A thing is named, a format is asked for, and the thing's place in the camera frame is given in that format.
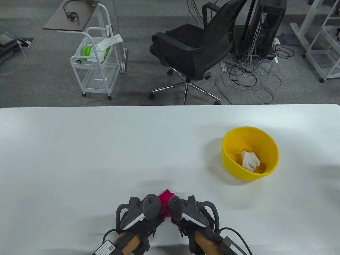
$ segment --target chair seat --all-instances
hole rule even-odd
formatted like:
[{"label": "chair seat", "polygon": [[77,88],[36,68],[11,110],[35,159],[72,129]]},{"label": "chair seat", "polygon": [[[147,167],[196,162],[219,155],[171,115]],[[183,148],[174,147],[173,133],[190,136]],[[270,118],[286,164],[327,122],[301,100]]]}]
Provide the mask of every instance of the chair seat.
[{"label": "chair seat", "polygon": [[[185,24],[178,28],[167,31],[166,34],[187,46],[197,47],[197,44],[203,37],[204,29],[194,25]],[[156,47],[154,45],[151,45],[150,52],[152,55],[158,57],[158,52],[156,51]]]}]

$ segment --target headphones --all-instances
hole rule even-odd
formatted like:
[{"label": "headphones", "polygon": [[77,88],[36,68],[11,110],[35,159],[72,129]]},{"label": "headphones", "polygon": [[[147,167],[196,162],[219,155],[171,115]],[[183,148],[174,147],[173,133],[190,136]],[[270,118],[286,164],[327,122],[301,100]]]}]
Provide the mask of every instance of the headphones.
[{"label": "headphones", "polygon": [[88,3],[89,1],[86,1],[86,0],[68,0],[64,3],[64,6],[63,6],[63,9],[64,9],[64,12],[67,16],[67,18],[70,20],[70,21],[75,21],[75,20],[79,20],[79,16],[78,16],[78,13],[76,12],[67,12],[66,11],[66,6],[68,5],[68,3],[70,2],[80,2],[80,3],[84,3],[84,4],[87,4],[91,7],[94,7],[95,5],[94,4],[90,4]]}]

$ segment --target label sticker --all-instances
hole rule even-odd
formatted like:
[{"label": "label sticker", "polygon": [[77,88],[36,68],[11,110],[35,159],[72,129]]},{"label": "label sticker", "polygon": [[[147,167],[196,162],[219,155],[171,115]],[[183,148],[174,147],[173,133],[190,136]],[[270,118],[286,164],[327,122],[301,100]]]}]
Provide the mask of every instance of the label sticker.
[{"label": "label sticker", "polygon": [[240,252],[235,246],[230,245],[230,248],[231,248],[237,255],[243,255],[242,252]]},{"label": "label sticker", "polygon": [[102,246],[98,248],[98,250],[96,250],[95,254],[109,255],[114,249],[115,247],[113,246],[113,244],[109,240],[107,240]]}]

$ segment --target chair base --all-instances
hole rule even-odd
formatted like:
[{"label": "chair base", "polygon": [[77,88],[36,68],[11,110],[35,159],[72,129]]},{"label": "chair base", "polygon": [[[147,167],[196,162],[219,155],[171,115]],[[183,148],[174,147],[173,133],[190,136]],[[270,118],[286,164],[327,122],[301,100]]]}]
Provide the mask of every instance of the chair base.
[{"label": "chair base", "polygon": [[155,98],[155,92],[159,92],[159,91],[163,91],[163,90],[167,90],[167,89],[172,89],[172,88],[178,88],[181,86],[185,86],[185,93],[184,93],[184,100],[183,100],[183,105],[186,104],[187,101],[187,97],[188,97],[188,91],[189,89],[192,87],[196,90],[198,90],[199,92],[206,94],[212,98],[214,98],[216,101],[214,102],[214,105],[220,105],[221,104],[221,100],[217,97],[215,97],[214,95],[210,94],[208,91],[196,86],[195,84],[192,83],[192,81],[187,82],[186,77],[179,73],[177,70],[170,68],[168,70],[168,75],[172,75],[173,72],[177,73],[177,75],[183,80],[183,82],[177,83],[175,85],[171,85],[171,86],[166,86],[166,87],[162,87],[162,88],[158,88],[158,89],[154,89],[150,94],[149,94],[149,98],[150,99],[154,99]]}]

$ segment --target chair armrest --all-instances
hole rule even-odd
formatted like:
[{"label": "chair armrest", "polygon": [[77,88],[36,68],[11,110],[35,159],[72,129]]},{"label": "chair armrest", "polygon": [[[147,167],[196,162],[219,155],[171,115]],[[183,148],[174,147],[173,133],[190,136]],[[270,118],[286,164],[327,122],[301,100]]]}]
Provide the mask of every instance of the chair armrest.
[{"label": "chair armrest", "polygon": [[214,11],[214,12],[218,12],[221,9],[216,4],[213,4],[213,3],[206,3],[205,5],[203,5],[202,14],[203,14],[204,29],[206,29],[206,27],[208,26],[207,8],[209,8],[211,11]]},{"label": "chair armrest", "polygon": [[156,34],[154,34],[152,36],[152,42],[155,43],[154,39],[161,39],[164,42],[167,42],[168,44],[171,44],[173,47],[178,48],[179,50],[184,50],[184,51],[192,51],[192,50],[196,50],[197,48],[193,48],[190,46],[187,46],[179,41],[177,41],[176,39],[172,38],[171,36],[162,33],[162,32],[158,32]]}]

